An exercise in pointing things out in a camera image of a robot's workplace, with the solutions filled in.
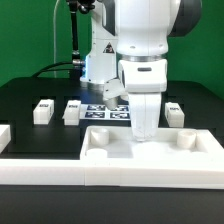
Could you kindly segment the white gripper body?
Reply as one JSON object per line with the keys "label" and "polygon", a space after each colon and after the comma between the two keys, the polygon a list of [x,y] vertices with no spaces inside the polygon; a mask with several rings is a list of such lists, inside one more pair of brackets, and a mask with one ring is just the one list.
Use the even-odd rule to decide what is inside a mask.
{"label": "white gripper body", "polygon": [[123,90],[121,96],[127,99],[129,93],[161,93],[167,89],[167,60],[152,62],[118,62],[118,77]]}

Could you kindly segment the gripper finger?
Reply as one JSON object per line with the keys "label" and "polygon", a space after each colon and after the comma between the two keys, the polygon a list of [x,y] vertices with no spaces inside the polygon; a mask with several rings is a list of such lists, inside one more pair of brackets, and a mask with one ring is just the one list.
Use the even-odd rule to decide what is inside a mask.
{"label": "gripper finger", "polygon": [[148,141],[158,129],[162,96],[131,93],[128,98],[133,136],[137,141]]}
{"label": "gripper finger", "polygon": [[111,79],[104,84],[103,102],[109,110],[118,106],[118,98],[125,93],[125,88],[119,79]]}

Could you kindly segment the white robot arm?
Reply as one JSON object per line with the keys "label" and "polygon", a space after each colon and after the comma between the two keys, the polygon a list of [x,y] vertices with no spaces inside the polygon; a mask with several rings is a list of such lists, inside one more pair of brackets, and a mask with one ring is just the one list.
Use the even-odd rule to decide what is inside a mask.
{"label": "white robot arm", "polygon": [[103,92],[108,109],[129,102],[132,133],[145,141],[158,129],[167,88],[167,39],[199,22],[202,0],[94,0],[92,47],[81,83]]}

